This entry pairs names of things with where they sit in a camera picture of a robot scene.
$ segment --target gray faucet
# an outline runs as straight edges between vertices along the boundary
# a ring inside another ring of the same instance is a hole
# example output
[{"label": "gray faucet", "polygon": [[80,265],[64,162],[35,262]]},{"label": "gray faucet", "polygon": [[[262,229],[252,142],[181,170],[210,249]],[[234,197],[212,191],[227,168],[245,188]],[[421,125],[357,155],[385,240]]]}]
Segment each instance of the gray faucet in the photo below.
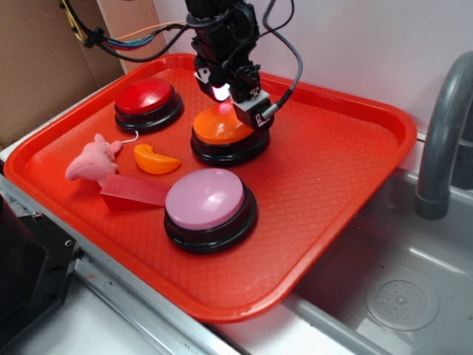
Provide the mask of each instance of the gray faucet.
[{"label": "gray faucet", "polygon": [[450,184],[473,189],[473,52],[453,64],[437,99],[423,148],[416,213],[445,217]]}]

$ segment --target red button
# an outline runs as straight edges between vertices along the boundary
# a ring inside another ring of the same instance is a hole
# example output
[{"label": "red button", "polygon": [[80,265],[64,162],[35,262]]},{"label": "red button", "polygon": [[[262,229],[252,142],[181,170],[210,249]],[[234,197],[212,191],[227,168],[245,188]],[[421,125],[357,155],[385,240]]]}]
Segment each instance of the red button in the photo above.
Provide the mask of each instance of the red button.
[{"label": "red button", "polygon": [[163,79],[146,79],[128,85],[115,104],[125,115],[142,115],[164,105],[172,96],[172,86]]}]

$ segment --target plush mouse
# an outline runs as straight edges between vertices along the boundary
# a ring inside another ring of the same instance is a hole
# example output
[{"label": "plush mouse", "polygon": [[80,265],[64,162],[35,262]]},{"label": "plush mouse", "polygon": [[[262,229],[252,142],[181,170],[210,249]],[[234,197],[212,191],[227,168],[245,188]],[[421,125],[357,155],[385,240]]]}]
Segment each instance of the plush mouse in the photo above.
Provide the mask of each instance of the plush mouse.
[{"label": "plush mouse", "polygon": [[95,141],[86,144],[82,153],[67,167],[66,179],[73,181],[84,178],[97,181],[103,187],[107,175],[115,174],[118,170],[118,165],[114,163],[115,154],[122,145],[120,141],[107,143],[102,135],[96,134]]}]

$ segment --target red tray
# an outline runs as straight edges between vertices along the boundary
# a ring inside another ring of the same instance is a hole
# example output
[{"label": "red tray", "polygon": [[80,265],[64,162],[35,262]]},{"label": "red tray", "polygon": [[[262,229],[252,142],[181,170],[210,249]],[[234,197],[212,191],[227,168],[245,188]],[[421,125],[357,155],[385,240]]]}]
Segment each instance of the red tray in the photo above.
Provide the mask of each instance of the red tray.
[{"label": "red tray", "polygon": [[[276,114],[268,149],[230,168],[256,195],[256,229],[223,253],[186,254],[166,236],[163,209],[111,212],[97,183],[69,182],[64,173],[95,133],[109,142],[130,139],[115,123],[114,99],[126,85],[150,77],[170,81],[185,112],[163,131],[125,144],[117,157],[119,173],[173,184],[205,168],[191,151],[191,126],[195,115],[214,103],[199,91],[192,63],[192,55],[170,55],[144,64],[25,141],[4,170],[27,194],[190,315],[206,322],[243,320],[289,293],[412,148],[417,130],[394,107],[298,85]],[[273,100],[289,83],[262,75]],[[148,175],[134,162],[139,143],[183,165],[167,175]]]}]

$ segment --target red block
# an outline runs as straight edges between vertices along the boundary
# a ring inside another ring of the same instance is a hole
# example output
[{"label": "red block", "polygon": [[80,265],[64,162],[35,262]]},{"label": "red block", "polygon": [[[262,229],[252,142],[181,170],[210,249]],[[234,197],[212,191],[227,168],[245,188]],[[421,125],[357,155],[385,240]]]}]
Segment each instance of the red block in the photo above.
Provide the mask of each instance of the red block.
[{"label": "red block", "polygon": [[112,211],[164,207],[171,185],[109,174],[101,196]]}]

